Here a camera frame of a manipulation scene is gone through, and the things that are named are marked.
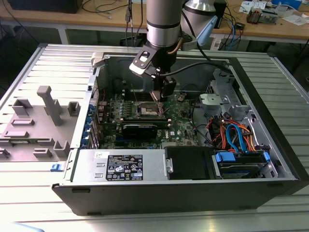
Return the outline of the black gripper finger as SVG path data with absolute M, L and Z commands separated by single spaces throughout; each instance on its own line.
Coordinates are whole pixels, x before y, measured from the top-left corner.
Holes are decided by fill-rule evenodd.
M 165 102 L 168 96 L 172 95 L 176 87 L 176 80 L 173 77 L 164 77 L 160 90 L 160 102 Z
M 159 93 L 162 91 L 163 80 L 160 72 L 155 72 L 154 74 L 154 91 L 158 91 Z

